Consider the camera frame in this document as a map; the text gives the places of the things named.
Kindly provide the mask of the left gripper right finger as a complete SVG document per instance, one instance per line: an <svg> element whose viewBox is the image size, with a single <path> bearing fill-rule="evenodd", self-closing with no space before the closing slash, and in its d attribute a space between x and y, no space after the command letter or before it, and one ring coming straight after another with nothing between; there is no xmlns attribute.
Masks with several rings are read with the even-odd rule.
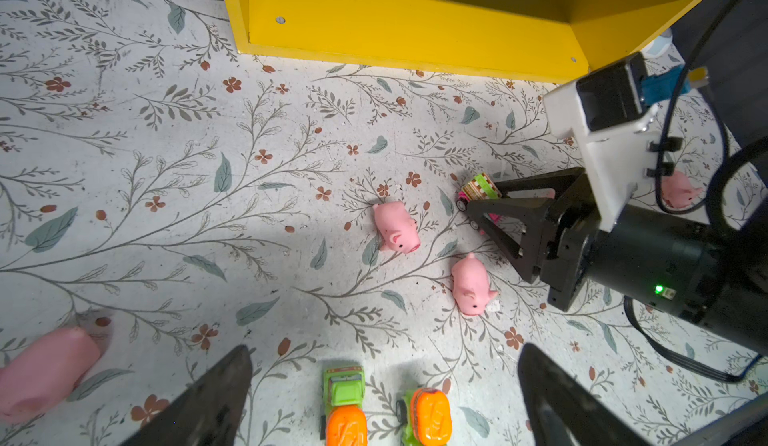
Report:
<svg viewBox="0 0 768 446"><path fill-rule="evenodd" d="M645 445L636 434L534 344L517 373L537 445Z"/></svg>

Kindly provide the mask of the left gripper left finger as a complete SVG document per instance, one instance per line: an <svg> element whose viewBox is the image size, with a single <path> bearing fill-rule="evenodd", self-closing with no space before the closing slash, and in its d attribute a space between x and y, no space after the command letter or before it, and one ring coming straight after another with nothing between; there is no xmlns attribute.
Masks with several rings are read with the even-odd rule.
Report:
<svg viewBox="0 0 768 446"><path fill-rule="evenodd" d="M123 445L232 445L252 374L248 348L233 348Z"/></svg>

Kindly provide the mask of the pink truck green striped top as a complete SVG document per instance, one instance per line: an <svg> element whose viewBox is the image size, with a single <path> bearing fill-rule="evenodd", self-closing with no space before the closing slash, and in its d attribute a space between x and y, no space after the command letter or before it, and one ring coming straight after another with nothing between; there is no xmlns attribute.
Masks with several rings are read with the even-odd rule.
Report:
<svg viewBox="0 0 768 446"><path fill-rule="evenodd" d="M467 182L459 191L456 208L465 212L467 205L475 200L500 199L501 192L486 173L480 173Z"/></svg>

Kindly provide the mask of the orange toy car green base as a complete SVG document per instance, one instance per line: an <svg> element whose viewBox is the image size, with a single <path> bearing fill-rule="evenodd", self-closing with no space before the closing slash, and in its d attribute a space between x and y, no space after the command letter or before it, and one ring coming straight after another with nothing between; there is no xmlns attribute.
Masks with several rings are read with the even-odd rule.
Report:
<svg viewBox="0 0 768 446"><path fill-rule="evenodd" d="M348 365L323 373L323 426L327 446L366 446L367 418L363 411L366 391L364 368Z"/></svg>

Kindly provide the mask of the green toy car orange top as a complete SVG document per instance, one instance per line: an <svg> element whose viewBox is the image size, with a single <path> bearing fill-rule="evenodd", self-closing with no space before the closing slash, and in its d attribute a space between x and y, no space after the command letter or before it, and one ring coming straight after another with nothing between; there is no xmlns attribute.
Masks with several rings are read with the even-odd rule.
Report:
<svg viewBox="0 0 768 446"><path fill-rule="evenodd" d="M396 417L402 427L405 446L445 446L453 422L447 395L435 388L409 390L396 402Z"/></svg>

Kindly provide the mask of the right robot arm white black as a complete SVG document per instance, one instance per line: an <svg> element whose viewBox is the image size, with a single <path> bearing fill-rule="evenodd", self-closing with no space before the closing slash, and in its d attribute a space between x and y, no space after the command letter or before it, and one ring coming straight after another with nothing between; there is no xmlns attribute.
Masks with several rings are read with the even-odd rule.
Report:
<svg viewBox="0 0 768 446"><path fill-rule="evenodd" d="M622 293L703 330L767 352L767 207L740 227L724 214L727 184L767 151L765 139L725 152L699 192L666 160L682 141L647 128L660 102L674 105L696 88L695 64L712 61L716 123L737 120L736 97L748 87L747 115L767 103L765 0L728 0L683 65L660 75L632 54L562 85L544 98L553 130L573 135L582 167L501 182L490 199L462 200L471 226L485 233L524 280L549 288L567 309L583 281Z"/></svg>

